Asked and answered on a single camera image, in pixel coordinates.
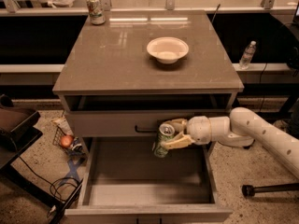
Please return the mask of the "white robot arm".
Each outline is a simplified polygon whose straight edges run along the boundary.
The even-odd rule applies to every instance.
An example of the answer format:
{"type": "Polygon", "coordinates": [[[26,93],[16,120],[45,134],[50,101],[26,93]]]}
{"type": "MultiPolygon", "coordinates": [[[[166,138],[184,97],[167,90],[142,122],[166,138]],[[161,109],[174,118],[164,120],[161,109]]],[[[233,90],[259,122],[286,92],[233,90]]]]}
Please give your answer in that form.
{"type": "Polygon", "coordinates": [[[231,147],[247,147],[258,141],[293,175],[299,178],[299,140],[268,123],[253,111],[237,107],[228,117],[206,116],[172,119],[166,122],[174,137],[163,141],[165,149],[219,142],[231,147]]]}

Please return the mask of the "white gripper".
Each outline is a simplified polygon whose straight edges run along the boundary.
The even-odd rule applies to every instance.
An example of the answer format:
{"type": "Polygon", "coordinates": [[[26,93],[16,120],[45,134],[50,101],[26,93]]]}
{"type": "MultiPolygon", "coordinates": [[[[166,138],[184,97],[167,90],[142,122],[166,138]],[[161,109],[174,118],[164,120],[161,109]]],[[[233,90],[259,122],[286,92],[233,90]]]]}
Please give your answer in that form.
{"type": "Polygon", "coordinates": [[[194,142],[196,145],[205,145],[211,141],[211,123],[205,116],[186,119],[171,119],[165,122],[174,133],[179,133],[174,138],[162,142],[162,147],[167,150],[184,148],[194,142]]]}

